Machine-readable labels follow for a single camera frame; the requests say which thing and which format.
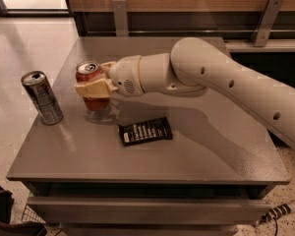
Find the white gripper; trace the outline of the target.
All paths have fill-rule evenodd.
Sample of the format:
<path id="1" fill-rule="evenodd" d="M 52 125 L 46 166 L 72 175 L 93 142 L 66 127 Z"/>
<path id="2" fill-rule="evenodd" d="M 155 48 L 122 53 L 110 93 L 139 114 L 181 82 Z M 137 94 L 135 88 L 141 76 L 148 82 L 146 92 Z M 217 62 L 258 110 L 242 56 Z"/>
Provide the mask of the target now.
<path id="1" fill-rule="evenodd" d="M 81 97 L 109 98 L 113 91 L 126 97 L 141 96 L 145 92 L 140 82 L 140 55 L 125 57 L 100 65 L 105 73 L 109 72 L 110 79 L 98 79 L 75 84 L 75 90 Z"/>

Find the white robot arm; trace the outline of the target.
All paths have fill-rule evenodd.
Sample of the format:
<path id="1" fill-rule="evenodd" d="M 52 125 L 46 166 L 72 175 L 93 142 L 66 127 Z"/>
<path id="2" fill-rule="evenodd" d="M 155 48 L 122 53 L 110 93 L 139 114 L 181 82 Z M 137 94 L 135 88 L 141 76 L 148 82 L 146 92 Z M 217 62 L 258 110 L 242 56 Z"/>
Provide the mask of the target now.
<path id="1" fill-rule="evenodd" d="M 237 63 L 200 38 L 182 38 L 169 53 L 128 56 L 95 70 L 95 78 L 75 84 L 80 96 L 160 92 L 184 97 L 213 89 L 295 149 L 295 88 Z"/>

